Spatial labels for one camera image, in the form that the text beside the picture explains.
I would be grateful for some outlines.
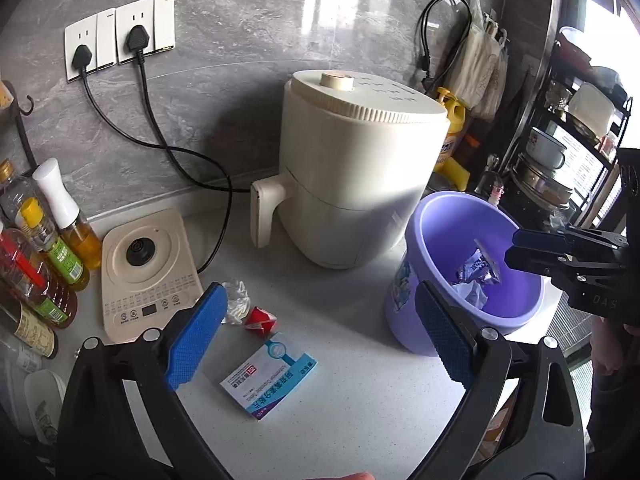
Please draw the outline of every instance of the black power cord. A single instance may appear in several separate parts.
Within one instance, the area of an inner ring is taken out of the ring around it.
[[[444,2],[445,0],[431,0],[427,6],[422,10],[421,14],[420,14],[420,18],[418,18],[418,29],[420,32],[420,42],[422,43],[422,50],[424,55],[422,56],[422,60],[421,60],[421,64],[420,67],[422,68],[422,70],[424,70],[426,72],[426,76],[424,77],[424,79],[422,80],[422,86],[424,87],[424,92],[428,93],[430,92],[434,86],[436,85],[436,83],[442,79],[451,69],[451,67],[453,66],[453,63],[455,62],[456,58],[458,57],[458,54],[460,52],[460,50],[462,49],[462,46],[465,43],[466,37],[469,35],[469,30],[471,29],[471,9],[469,9],[469,5],[465,0],[455,0],[455,1],[459,1],[462,2],[466,8],[466,12],[467,12],[467,20],[466,20],[466,24],[465,24],[465,28],[463,29],[462,33],[460,34],[460,37],[458,38],[458,40],[456,41],[456,43],[453,45],[453,47],[451,48],[451,50],[449,51],[449,55],[447,56],[447,59],[445,60],[445,68],[442,72],[440,72],[440,74],[438,74],[436,77],[431,77],[431,53],[429,51],[429,43],[427,41],[427,28],[428,28],[428,21],[429,21],[429,13],[431,12],[431,9],[433,9],[433,7],[436,6],[436,4],[440,3],[440,2]]]
[[[140,140],[140,139],[137,139],[137,138],[129,135],[127,132],[124,132],[122,129],[117,127],[116,124],[114,124],[107,117],[107,115],[105,115],[105,113],[102,111],[102,109],[100,108],[98,103],[95,101],[95,98],[94,98],[94,96],[93,96],[93,94],[91,92],[91,89],[89,88],[89,84],[88,84],[88,81],[87,81],[86,67],[89,65],[89,62],[91,61],[92,53],[91,53],[91,51],[89,50],[89,48],[86,45],[83,44],[83,45],[78,46],[78,48],[76,49],[76,52],[74,54],[74,58],[72,60],[72,66],[76,70],[78,70],[78,72],[80,73],[80,76],[81,76],[81,79],[82,79],[82,84],[84,85],[84,90],[86,91],[86,94],[87,94],[87,97],[89,98],[89,101],[91,102],[91,104],[93,105],[95,110],[98,112],[98,115],[100,115],[100,117],[114,131],[116,131],[116,133],[120,134],[121,136],[125,137],[126,139],[128,139],[131,142],[134,142],[135,144],[138,144],[140,146],[145,146],[146,148],[153,148],[155,150],[163,150],[164,152],[166,152],[166,154],[169,157],[169,160],[171,161],[171,163],[174,166],[174,168],[184,178],[186,178],[192,184],[195,184],[196,186],[199,186],[199,187],[203,187],[204,189],[211,189],[211,190],[215,190],[215,191],[225,191],[225,192],[228,193],[228,200],[227,200],[227,204],[226,204],[225,218],[223,220],[222,227],[220,229],[220,235],[218,236],[218,241],[217,241],[213,251],[211,252],[209,257],[205,261],[205,263],[198,268],[198,273],[200,273],[200,272],[202,272],[203,270],[205,270],[209,266],[209,264],[211,263],[213,258],[216,256],[216,253],[218,252],[218,250],[220,248],[220,245],[222,244],[222,240],[223,240],[223,238],[225,236],[226,228],[227,228],[227,225],[228,225],[228,222],[229,222],[229,217],[231,215],[233,192],[234,191],[235,192],[249,192],[250,190],[249,189],[234,189],[233,185],[231,183],[231,177],[226,172],[225,168],[218,161],[214,160],[213,158],[210,158],[210,157],[208,157],[208,156],[206,156],[206,155],[204,155],[202,153],[195,152],[193,150],[189,150],[187,148],[181,148],[180,146],[170,146],[166,142],[166,139],[164,138],[164,135],[162,134],[162,131],[160,130],[160,127],[158,126],[158,122],[156,121],[155,115],[153,114],[153,110],[152,110],[151,103],[150,103],[150,100],[149,100],[148,87],[147,87],[147,82],[146,82],[146,73],[145,73],[145,69],[144,69],[144,57],[143,57],[143,52],[142,52],[143,49],[146,47],[146,44],[148,44],[148,35],[146,34],[146,30],[141,25],[137,25],[136,27],[134,27],[130,31],[129,36],[127,37],[127,46],[130,46],[130,49],[132,50],[132,52],[134,52],[136,54],[137,64],[140,67],[140,75],[142,77],[143,100],[144,100],[144,103],[145,103],[145,110],[146,110],[148,118],[149,118],[149,120],[151,122],[151,125],[153,127],[154,133],[156,134],[156,136],[158,136],[160,144],[155,144],[155,143],[152,143],[152,142],[146,142],[144,140]],[[180,162],[178,162],[178,160],[175,158],[174,152],[188,153],[189,155],[197,156],[198,158],[201,158],[202,160],[206,160],[210,164],[213,164],[224,175],[224,177],[226,179],[227,187],[214,186],[214,185],[211,185],[211,184],[206,184],[204,182],[201,182],[201,181],[197,180],[196,178],[193,178],[189,173],[187,173],[187,171],[182,167]]]

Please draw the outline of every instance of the metal screw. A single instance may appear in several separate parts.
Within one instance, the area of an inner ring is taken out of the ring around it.
[[[542,341],[548,348],[558,348],[558,341],[556,341],[555,337],[546,335]]]
[[[160,331],[157,328],[150,328],[149,330],[145,330],[145,333],[142,335],[142,339],[145,341],[157,341],[160,337]]]
[[[498,332],[495,328],[487,326],[480,331],[480,335],[488,341],[495,341],[498,339]]]
[[[93,350],[95,347],[98,346],[98,343],[99,341],[97,337],[90,337],[84,342],[82,346],[84,346],[87,350]]]

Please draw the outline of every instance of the white countertop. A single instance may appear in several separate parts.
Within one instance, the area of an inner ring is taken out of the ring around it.
[[[237,200],[220,252],[200,275],[243,280],[252,304],[278,317],[318,366],[266,418],[256,421],[219,385],[262,341],[223,325],[200,367],[178,396],[209,447],[242,480],[328,478],[371,471],[377,480],[405,479],[445,427],[464,389],[437,358],[411,354],[386,325],[383,300],[404,254],[401,242],[357,269],[322,269],[307,260],[274,222],[271,243],[257,250],[249,237],[248,201]],[[215,244],[222,211],[184,219],[196,265]],[[537,342],[551,322],[560,291],[548,286],[540,313],[509,339]],[[102,328],[99,273],[78,294],[74,323],[58,332],[58,356],[47,363],[65,381],[74,356]],[[515,381],[505,387],[504,399]],[[127,394],[153,458],[168,463],[134,383]]]

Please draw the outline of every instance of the purple plastic basin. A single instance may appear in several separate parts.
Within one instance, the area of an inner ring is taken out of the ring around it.
[[[396,339],[414,353],[437,355],[415,311],[415,288],[423,280],[434,283],[451,304],[468,310],[479,326],[507,335],[525,325],[540,308],[543,282],[541,276],[504,263],[517,228],[507,215],[475,196],[443,191],[423,198],[409,219],[406,255],[385,301],[386,320]],[[456,269],[476,250],[475,238],[498,261],[502,279],[485,286],[488,300],[482,310],[449,285]]]

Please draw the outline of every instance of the red candy wrapper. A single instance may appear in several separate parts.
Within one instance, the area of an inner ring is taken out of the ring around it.
[[[244,318],[244,327],[261,336],[268,336],[276,326],[276,317],[259,306],[254,306],[249,315]]]

